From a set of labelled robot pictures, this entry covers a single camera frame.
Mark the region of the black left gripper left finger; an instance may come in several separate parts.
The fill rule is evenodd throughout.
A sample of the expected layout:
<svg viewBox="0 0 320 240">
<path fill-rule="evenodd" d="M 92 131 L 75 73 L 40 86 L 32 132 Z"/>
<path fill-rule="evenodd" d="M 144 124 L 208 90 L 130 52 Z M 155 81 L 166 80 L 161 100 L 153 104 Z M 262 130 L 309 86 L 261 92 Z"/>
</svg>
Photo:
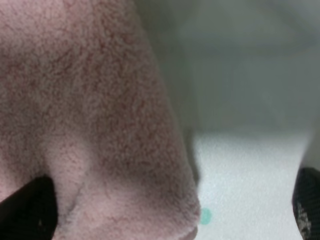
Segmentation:
<svg viewBox="0 0 320 240">
<path fill-rule="evenodd" d="M 58 224 L 53 180 L 37 177 L 0 203 L 2 240 L 51 240 Z"/>
</svg>

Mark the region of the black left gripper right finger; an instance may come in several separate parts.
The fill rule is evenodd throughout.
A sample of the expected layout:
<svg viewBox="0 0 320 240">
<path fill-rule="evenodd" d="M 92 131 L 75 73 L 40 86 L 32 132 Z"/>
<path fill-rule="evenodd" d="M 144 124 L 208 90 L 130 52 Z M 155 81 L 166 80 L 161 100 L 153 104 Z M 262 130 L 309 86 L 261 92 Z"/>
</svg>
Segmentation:
<svg viewBox="0 0 320 240">
<path fill-rule="evenodd" d="M 304 240 L 320 239 L 320 172 L 304 167 L 298 171 L 292 195 L 292 208 Z"/>
</svg>

